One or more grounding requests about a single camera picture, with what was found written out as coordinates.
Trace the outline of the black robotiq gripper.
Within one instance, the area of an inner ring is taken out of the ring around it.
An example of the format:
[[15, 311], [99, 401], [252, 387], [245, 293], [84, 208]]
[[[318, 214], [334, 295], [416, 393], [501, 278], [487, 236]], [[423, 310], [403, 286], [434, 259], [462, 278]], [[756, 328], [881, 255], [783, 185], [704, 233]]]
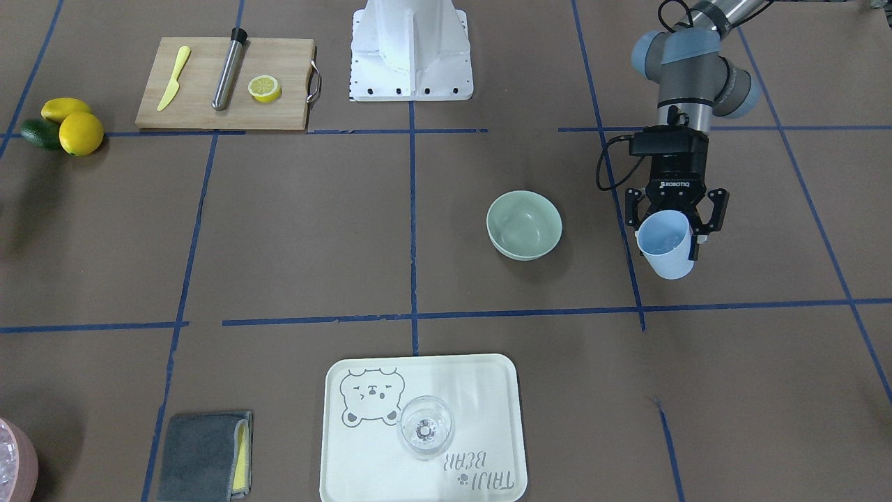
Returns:
[[[650, 159], [649, 181], [644, 190], [624, 191], [625, 225], [638, 238], [643, 220], [663, 210], [683, 213], [691, 228], [689, 260], [697, 261], [700, 244], [711, 233], [722, 229], [730, 192], [717, 188], [707, 192], [705, 165], [709, 137], [688, 126], [652, 126], [634, 133], [629, 153]], [[712, 204], [708, 220], [703, 220], [698, 204], [703, 199]]]

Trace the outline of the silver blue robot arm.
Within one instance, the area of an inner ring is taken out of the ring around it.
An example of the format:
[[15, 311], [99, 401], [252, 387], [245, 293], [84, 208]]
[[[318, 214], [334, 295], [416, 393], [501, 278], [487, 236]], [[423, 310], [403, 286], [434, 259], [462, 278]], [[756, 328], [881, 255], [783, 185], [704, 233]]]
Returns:
[[722, 42], [761, 8], [762, 1], [697, 2], [682, 20], [638, 39], [631, 55], [659, 95], [657, 124], [629, 142], [630, 155], [650, 169], [646, 187], [627, 191], [626, 223], [641, 231], [658, 212], [680, 212], [692, 233], [682, 246], [691, 260], [722, 229], [729, 200], [727, 190], [705, 185], [711, 121], [748, 114], [762, 95], [754, 77], [722, 55]]

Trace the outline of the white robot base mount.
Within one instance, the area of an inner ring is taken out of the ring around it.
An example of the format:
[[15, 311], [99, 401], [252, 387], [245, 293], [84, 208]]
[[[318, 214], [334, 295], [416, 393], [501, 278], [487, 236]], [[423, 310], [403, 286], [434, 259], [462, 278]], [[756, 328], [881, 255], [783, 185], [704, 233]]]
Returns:
[[468, 17], [452, 1], [369, 1], [353, 13], [351, 28], [351, 101], [474, 95]]

